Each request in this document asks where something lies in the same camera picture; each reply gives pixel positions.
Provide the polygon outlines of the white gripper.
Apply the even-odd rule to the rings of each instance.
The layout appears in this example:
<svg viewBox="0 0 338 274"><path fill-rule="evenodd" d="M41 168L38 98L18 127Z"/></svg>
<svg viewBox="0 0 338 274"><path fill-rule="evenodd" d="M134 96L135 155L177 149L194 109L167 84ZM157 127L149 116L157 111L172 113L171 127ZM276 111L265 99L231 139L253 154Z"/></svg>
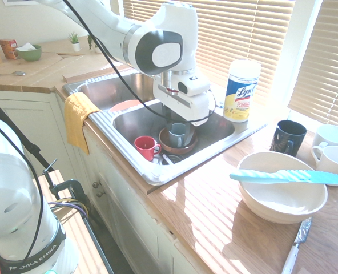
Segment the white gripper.
<svg viewBox="0 0 338 274"><path fill-rule="evenodd" d="M172 129L173 121L171 110L184 120L188 122L191 121L191 123L185 123L184 127L183 144L189 144L195 132L194 126L200 126L208 120L209 100L207 94L204 92L194 96L186 96L182 93L172 95L165 91L165 87L157 82L154 83L153 93L154 97L159 99L163 104L163 116L166 119L166 129Z"/></svg>

